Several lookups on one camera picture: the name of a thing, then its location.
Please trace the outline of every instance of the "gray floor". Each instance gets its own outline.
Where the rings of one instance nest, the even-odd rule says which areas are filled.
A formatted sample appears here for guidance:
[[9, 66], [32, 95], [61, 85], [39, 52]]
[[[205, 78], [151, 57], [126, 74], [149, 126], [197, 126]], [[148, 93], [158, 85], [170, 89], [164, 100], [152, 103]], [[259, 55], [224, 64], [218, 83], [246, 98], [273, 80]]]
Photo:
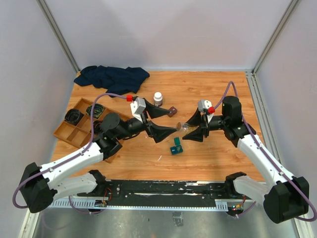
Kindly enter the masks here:
[[171, 211], [106, 210], [83, 215], [72, 209], [53, 208], [42, 214], [33, 238], [298, 238], [293, 222], [275, 224], [260, 206], [240, 219], [225, 212], [183, 212], [183, 226], [177, 227]]

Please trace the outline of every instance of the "white bottle cap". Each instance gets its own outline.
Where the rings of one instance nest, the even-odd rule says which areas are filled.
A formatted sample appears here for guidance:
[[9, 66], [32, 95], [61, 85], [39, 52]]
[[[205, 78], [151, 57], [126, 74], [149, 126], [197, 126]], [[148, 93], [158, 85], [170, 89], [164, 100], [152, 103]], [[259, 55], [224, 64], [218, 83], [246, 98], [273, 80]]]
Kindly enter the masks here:
[[154, 93], [154, 100], [160, 101], [162, 99], [163, 99], [162, 93], [160, 93], [160, 92]]

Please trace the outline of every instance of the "white bottle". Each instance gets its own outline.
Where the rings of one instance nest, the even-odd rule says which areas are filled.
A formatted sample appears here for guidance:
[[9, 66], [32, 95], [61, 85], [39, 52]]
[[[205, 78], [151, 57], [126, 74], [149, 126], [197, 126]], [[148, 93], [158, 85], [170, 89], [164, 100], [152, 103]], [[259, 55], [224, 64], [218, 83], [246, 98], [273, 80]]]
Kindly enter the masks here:
[[162, 93], [160, 92], [156, 92], [154, 93], [154, 105], [157, 106], [157, 107], [160, 107], [162, 106], [163, 104], [163, 96], [162, 96]]

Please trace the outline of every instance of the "gray wall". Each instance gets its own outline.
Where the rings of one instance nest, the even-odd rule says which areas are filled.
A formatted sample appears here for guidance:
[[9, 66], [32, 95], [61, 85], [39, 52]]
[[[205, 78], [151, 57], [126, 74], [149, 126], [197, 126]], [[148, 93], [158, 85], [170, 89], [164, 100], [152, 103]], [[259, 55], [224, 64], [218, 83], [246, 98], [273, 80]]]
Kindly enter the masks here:
[[26, 210], [12, 194], [26, 165], [50, 160], [75, 76], [35, 0], [1, 0], [0, 71], [0, 236], [15, 238]]
[[78, 66], [252, 68], [290, 0], [47, 0]]
[[[303, 0], [258, 73], [285, 167], [317, 206], [317, 1]], [[317, 235], [317, 223], [312, 223]]]

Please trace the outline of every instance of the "red cable clip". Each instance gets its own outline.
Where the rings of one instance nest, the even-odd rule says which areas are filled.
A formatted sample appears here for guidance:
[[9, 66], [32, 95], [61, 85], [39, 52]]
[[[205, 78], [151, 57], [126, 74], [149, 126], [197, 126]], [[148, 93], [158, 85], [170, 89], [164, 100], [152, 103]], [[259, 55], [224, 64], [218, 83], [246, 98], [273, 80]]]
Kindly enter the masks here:
[[127, 95], [127, 102], [133, 102], [132, 95]]
[[213, 107], [208, 108], [208, 112], [210, 114], [213, 114], [215, 112], [215, 109]]

